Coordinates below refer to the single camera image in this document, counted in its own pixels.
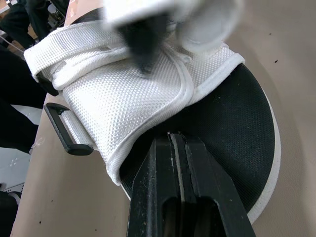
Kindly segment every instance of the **white glove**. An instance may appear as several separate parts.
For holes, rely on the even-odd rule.
[[[115,28],[161,12],[177,22],[176,36],[187,51],[217,49],[236,27],[243,0],[103,0],[104,25]]]

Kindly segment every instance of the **white fabric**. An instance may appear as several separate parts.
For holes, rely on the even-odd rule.
[[[74,29],[90,35],[90,43],[73,37],[78,35]],[[119,185],[119,168],[135,140],[205,97],[244,59],[224,43],[211,52],[193,54],[175,46],[171,36],[153,72],[144,77],[120,38],[100,31],[99,22],[59,29],[28,49],[25,58],[34,77],[42,72],[63,90]]]

